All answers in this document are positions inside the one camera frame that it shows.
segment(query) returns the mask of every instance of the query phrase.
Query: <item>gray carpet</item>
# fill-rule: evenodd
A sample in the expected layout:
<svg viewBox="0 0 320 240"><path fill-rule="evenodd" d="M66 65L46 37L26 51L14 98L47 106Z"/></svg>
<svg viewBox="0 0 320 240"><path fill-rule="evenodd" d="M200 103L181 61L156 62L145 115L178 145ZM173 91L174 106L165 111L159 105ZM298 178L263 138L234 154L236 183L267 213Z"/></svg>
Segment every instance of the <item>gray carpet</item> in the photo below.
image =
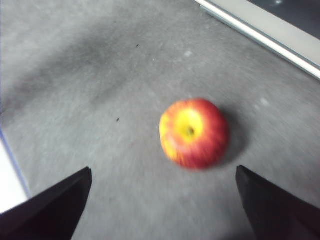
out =
<svg viewBox="0 0 320 240"><path fill-rule="evenodd" d="M193 97L232 131L204 172L159 141L163 111ZM192 0L1 2L1 124L32 194L92 168L74 239L252 239L240 164L320 207L319 119L320 82Z"/></svg>

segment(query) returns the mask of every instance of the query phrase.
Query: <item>red apple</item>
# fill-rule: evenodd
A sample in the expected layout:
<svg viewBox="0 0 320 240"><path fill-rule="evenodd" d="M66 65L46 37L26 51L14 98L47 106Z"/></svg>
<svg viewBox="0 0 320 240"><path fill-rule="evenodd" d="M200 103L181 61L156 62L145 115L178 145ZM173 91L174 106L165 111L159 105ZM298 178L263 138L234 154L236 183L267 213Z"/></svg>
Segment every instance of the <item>red apple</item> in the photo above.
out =
<svg viewBox="0 0 320 240"><path fill-rule="evenodd" d="M229 143L229 127L219 109L202 98L178 101L162 115L161 145L169 159L190 169L219 162Z"/></svg>

